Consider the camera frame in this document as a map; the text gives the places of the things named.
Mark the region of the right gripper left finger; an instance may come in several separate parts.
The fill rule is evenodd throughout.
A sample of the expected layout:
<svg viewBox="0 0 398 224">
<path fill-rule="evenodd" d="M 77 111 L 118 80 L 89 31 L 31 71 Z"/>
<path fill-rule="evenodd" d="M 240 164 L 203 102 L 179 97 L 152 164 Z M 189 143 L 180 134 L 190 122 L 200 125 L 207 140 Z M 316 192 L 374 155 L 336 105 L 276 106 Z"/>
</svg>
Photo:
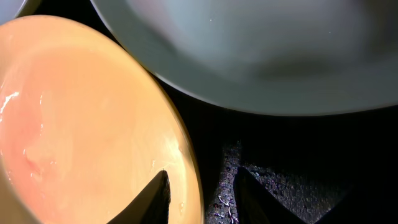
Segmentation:
<svg viewBox="0 0 398 224">
<path fill-rule="evenodd" d="M 168 224 L 170 202 L 169 177 L 162 170 L 108 224 Z"/>
</svg>

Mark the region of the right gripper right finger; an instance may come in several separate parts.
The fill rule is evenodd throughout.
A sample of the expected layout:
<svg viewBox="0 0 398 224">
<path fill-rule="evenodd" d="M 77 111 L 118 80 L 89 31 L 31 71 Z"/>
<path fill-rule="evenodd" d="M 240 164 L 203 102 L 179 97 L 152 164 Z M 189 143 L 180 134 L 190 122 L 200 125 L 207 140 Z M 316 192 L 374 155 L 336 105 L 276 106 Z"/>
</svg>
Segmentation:
<svg viewBox="0 0 398 224">
<path fill-rule="evenodd" d="M 237 169 L 233 188 L 240 224 L 305 224 L 243 167 Z"/>
</svg>

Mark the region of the yellow plate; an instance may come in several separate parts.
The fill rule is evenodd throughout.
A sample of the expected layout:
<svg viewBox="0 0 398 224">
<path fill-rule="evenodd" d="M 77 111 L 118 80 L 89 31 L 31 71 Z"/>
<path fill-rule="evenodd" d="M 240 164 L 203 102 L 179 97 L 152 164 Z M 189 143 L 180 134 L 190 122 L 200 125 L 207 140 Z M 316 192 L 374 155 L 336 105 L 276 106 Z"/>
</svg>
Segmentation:
<svg viewBox="0 0 398 224">
<path fill-rule="evenodd" d="M 186 128 L 160 85 L 79 22 L 1 26 L 1 222 L 108 223 L 158 174 L 168 223 L 203 223 Z"/>
</svg>

